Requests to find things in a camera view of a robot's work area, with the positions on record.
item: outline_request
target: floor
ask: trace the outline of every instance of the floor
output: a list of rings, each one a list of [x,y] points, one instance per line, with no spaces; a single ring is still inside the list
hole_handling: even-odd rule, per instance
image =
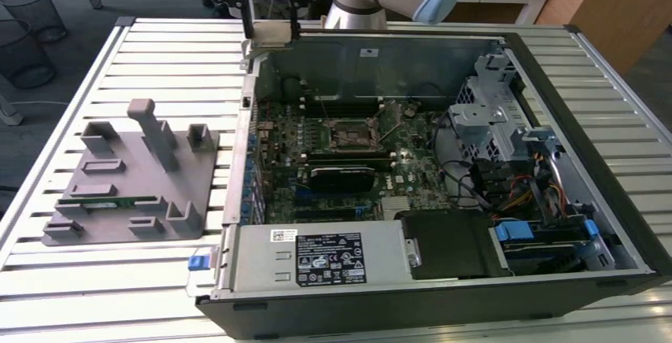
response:
[[[94,10],[87,0],[54,0],[70,35],[46,46],[59,71],[58,77],[32,90],[16,90],[0,78],[0,91],[15,101],[69,102],[85,79],[98,51],[119,16],[210,18],[213,10],[201,0],[105,0],[106,8]],[[0,19],[8,14],[0,11]],[[672,129],[672,34],[664,33],[650,53],[627,75],[651,109]],[[0,124],[0,185],[20,186],[38,158],[66,106],[54,104],[18,105],[26,116],[23,124]],[[12,201],[12,193],[0,191],[0,215]]]

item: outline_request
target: warning label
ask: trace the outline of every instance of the warning label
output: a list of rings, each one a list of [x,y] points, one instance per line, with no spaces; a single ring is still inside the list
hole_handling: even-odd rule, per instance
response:
[[[360,233],[297,236],[297,284],[341,286],[366,282]]]

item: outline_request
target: metal bracket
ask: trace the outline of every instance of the metal bracket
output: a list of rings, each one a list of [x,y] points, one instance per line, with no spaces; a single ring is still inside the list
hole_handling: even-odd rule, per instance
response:
[[[487,105],[452,105],[449,111],[455,130],[460,139],[468,145],[484,144],[491,132],[491,125],[507,122],[507,117],[501,111]]]
[[[254,27],[258,38],[245,40],[241,43],[244,52],[241,69],[248,71],[253,68],[253,61],[257,57],[277,50],[289,50],[292,44],[292,26],[289,22],[274,20],[256,22]]]
[[[420,257],[419,242],[415,239],[405,239],[407,258],[412,268],[423,265],[423,258]]]
[[[504,53],[481,56],[481,58],[476,61],[475,67],[480,77],[497,76],[497,79],[492,78],[492,81],[507,84],[512,82],[517,73],[516,66],[513,65],[508,55]]]
[[[540,149],[547,147],[548,152],[552,153],[556,141],[556,132],[548,127],[519,128],[512,133],[513,156],[528,157],[528,148],[531,145],[539,146]]]

